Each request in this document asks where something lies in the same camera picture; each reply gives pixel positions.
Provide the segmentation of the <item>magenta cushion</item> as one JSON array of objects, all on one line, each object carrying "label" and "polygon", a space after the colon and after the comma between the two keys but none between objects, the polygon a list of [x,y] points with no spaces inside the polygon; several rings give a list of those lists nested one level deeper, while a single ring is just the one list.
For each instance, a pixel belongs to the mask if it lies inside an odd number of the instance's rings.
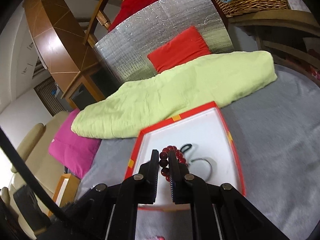
[{"label": "magenta cushion", "polygon": [[54,135],[48,152],[72,174],[84,178],[101,144],[100,139],[81,137],[71,130],[72,123],[80,110],[73,110]]}]

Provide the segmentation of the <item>light green folded quilt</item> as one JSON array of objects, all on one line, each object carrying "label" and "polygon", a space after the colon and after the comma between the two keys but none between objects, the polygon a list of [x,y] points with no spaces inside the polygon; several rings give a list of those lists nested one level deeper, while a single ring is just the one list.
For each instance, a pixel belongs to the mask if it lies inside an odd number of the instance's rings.
[{"label": "light green folded quilt", "polygon": [[71,130],[81,137],[137,137],[140,130],[209,102],[225,107],[276,81],[266,51],[201,56],[152,78],[128,81],[80,111]]}]

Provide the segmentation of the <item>wooden bench table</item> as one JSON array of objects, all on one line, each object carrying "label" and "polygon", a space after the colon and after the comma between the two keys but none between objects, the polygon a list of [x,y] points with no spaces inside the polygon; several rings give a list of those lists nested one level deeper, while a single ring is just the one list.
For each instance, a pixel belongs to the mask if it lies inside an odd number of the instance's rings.
[{"label": "wooden bench table", "polygon": [[319,21],[312,13],[260,11],[231,17],[228,23],[253,35],[257,47],[270,52],[275,63],[319,84]]}]

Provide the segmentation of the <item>silver foil insulation panel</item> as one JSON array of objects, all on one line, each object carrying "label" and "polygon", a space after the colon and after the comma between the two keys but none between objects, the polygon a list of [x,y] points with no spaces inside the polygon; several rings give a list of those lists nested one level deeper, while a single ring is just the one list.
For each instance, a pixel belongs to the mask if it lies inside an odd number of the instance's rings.
[{"label": "silver foil insulation panel", "polygon": [[120,85],[157,74],[147,55],[195,26],[212,53],[234,47],[211,0],[159,0],[133,14],[93,47]]}]

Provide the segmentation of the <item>beige sofa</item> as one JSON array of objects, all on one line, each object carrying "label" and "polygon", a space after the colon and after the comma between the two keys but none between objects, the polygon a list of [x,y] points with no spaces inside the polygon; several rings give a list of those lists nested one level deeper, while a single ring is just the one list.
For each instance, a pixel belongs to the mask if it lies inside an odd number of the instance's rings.
[{"label": "beige sofa", "polygon": [[[54,115],[47,124],[36,124],[17,148],[18,154],[49,197],[53,197],[65,167],[49,154],[48,148],[67,116],[69,116],[67,111],[61,111]],[[25,181],[14,168],[11,170],[14,174],[9,186],[2,188],[1,200],[24,233],[30,239],[35,239],[33,230],[21,215],[13,198],[13,194],[25,185]]]}]

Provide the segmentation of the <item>black hair clip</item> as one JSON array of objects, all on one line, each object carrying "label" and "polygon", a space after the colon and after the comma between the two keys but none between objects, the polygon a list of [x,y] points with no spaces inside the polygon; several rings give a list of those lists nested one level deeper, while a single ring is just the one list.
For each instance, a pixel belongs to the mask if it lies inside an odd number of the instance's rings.
[{"label": "black hair clip", "polygon": [[180,152],[182,154],[185,154],[186,152],[188,152],[190,149],[192,149],[193,145],[192,144],[185,144],[180,148]]}]

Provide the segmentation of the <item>orange box lid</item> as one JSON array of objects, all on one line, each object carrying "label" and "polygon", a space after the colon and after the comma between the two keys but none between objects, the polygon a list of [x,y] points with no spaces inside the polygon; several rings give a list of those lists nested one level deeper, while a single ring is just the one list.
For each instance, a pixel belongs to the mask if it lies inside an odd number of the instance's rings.
[{"label": "orange box lid", "polygon": [[63,174],[55,189],[52,200],[58,207],[64,207],[66,204],[74,201],[80,179],[71,173]]}]

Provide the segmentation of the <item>small red pillow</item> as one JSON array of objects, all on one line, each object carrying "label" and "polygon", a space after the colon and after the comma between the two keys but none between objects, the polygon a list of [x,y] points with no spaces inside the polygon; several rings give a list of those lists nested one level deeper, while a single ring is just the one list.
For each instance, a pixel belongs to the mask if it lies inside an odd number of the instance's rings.
[{"label": "small red pillow", "polygon": [[191,26],[149,53],[147,58],[159,74],[205,55],[210,55],[210,49],[196,27]]}]

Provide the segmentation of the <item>silver bangle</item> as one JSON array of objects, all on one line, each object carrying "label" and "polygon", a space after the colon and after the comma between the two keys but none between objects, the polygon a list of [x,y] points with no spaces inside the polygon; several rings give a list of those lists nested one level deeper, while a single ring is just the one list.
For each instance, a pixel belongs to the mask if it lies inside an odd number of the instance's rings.
[{"label": "silver bangle", "polygon": [[213,167],[207,159],[196,158],[189,161],[189,172],[207,182],[213,174]]}]

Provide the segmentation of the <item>grey blanket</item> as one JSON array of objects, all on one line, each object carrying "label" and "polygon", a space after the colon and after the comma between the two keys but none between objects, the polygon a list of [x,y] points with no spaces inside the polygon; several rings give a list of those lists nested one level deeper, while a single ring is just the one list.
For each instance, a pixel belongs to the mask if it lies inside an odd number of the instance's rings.
[{"label": "grey blanket", "polygon": [[[319,87],[274,65],[277,80],[221,109],[244,175],[246,198],[289,239],[319,221]],[[123,181],[136,138],[102,140],[76,199],[99,183]],[[189,210],[139,210],[136,239],[193,239]]]}]

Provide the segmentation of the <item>wooden cabinet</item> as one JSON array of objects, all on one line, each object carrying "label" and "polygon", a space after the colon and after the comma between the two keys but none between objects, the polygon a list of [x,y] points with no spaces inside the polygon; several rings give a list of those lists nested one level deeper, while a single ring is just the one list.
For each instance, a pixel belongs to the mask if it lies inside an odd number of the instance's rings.
[{"label": "wooden cabinet", "polygon": [[83,43],[85,32],[65,0],[24,0],[31,38],[39,57],[71,107],[75,91],[84,86],[95,102],[105,99],[92,80],[101,70],[93,49]]}]

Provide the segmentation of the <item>white patterned box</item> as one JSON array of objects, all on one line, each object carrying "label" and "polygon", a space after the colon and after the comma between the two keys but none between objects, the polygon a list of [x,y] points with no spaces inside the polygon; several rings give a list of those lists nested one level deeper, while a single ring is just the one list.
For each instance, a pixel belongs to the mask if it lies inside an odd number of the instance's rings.
[{"label": "white patterned box", "polygon": [[291,10],[311,12],[302,0],[287,0],[287,3]]}]

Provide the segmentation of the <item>red shallow gift box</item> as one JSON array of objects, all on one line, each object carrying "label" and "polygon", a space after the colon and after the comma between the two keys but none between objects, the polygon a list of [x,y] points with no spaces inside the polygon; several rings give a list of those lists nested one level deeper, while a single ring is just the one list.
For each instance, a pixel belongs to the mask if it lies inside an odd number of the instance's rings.
[{"label": "red shallow gift box", "polygon": [[142,164],[151,159],[152,150],[161,152],[167,146],[178,150],[193,147],[183,157],[187,161],[204,158],[210,161],[213,174],[208,184],[220,186],[230,183],[246,195],[245,181],[238,153],[229,128],[215,102],[160,121],[140,131],[133,148],[125,178],[137,174]]}]

